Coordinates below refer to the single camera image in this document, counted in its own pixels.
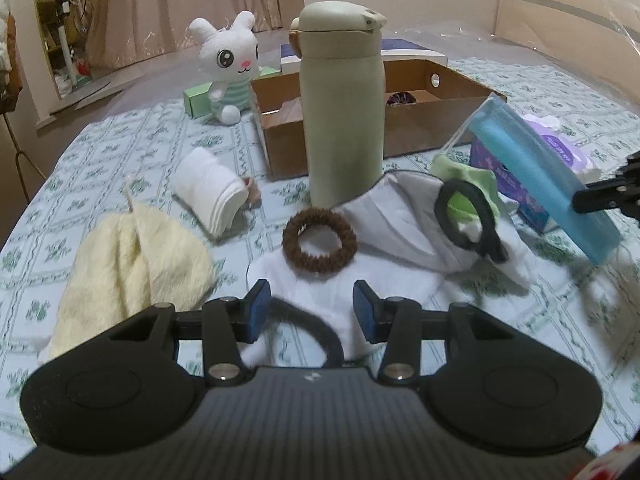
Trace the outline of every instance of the green box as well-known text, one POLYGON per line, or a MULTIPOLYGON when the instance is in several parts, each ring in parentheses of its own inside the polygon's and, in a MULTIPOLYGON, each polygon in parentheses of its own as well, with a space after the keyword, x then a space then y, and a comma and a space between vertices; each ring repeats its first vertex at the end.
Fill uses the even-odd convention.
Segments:
MULTIPOLYGON (((270 66, 263 66, 258 78, 276 74, 280 74, 280 71, 270 66)), ((184 91, 184 111, 191 119, 197 119, 211 113, 211 104, 207 96, 210 86, 211 83, 204 83, 184 91)))

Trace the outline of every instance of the white logo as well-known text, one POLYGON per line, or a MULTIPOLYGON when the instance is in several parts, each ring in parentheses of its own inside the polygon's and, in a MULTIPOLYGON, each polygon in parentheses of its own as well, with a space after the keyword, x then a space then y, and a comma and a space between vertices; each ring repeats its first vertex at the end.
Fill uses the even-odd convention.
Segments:
POLYGON ((320 375, 318 372, 311 372, 310 374, 303 375, 303 377, 310 383, 315 383, 322 378, 322 375, 320 375))

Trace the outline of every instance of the bunny head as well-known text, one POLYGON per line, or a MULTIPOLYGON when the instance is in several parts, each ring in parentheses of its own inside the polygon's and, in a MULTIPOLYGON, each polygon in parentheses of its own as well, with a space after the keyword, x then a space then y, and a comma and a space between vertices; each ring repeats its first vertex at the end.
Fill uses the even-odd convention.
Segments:
POLYGON ((204 18, 196 18, 188 27, 190 34, 202 45, 202 69, 214 81, 236 83, 258 75, 258 40, 251 31, 255 18, 243 10, 227 30, 217 30, 204 18))

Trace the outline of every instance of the patterned tablecloth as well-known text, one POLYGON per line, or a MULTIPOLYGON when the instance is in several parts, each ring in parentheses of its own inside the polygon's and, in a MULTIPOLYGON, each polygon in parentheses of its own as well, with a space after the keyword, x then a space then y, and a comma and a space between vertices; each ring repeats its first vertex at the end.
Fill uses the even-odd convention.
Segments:
MULTIPOLYGON (((640 119, 550 66, 503 65, 479 59, 454 68, 508 96, 519 113, 553 114, 563 132, 605 171, 640 149, 640 119)), ((450 156, 466 160, 468 150, 450 156)), ((385 161, 386 168, 426 171, 433 154, 385 161)), ((169 101, 89 124, 66 150, 0 253, 0 469, 33 446, 20 416, 20 388, 35 369, 36 352, 50 336, 78 245, 101 214, 126 209, 124 181, 133 178, 136 200, 155 205, 195 232, 210 249, 218 271, 211 296, 243 296, 250 261, 280 245, 289 217, 308 206, 307 180, 271 182, 255 126, 207 118, 190 120, 181 101, 169 101), (262 189, 260 209, 236 217, 231 231, 212 244, 196 219, 174 200, 171 179, 181 158, 196 146, 212 150, 238 174, 252 174, 262 189)), ((618 213, 624 241, 611 263, 594 269, 564 235, 535 236, 516 220, 538 256, 539 276, 528 292, 517 290, 481 262, 451 278, 425 308, 445 310, 468 300, 545 342, 589 369, 604 391, 604 410, 590 440, 605 452, 633 437, 640 425, 640 230, 618 213)), ((404 291, 410 296, 411 291, 404 291)), ((323 356, 310 337, 286 324, 269 331, 272 361, 319 365, 323 356)), ((444 362, 440 342, 424 342, 422 372, 444 362)), ((202 373, 200 345, 181 346, 180 363, 202 373)), ((367 364, 376 367, 380 352, 367 364)))

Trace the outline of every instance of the brown cardboard tray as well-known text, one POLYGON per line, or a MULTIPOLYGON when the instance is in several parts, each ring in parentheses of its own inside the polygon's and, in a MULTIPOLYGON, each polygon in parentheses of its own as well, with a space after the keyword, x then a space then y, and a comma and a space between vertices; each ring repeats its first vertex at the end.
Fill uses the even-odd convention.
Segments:
MULTIPOLYGON (((426 59, 385 62, 386 97, 411 93, 417 102, 386 106, 384 155, 439 148, 484 102, 491 88, 426 59)), ((271 176, 307 174, 298 74, 251 82, 254 115, 271 176)), ((500 92, 497 93, 506 101, 500 92)), ((460 143, 469 142, 465 135, 460 143)))

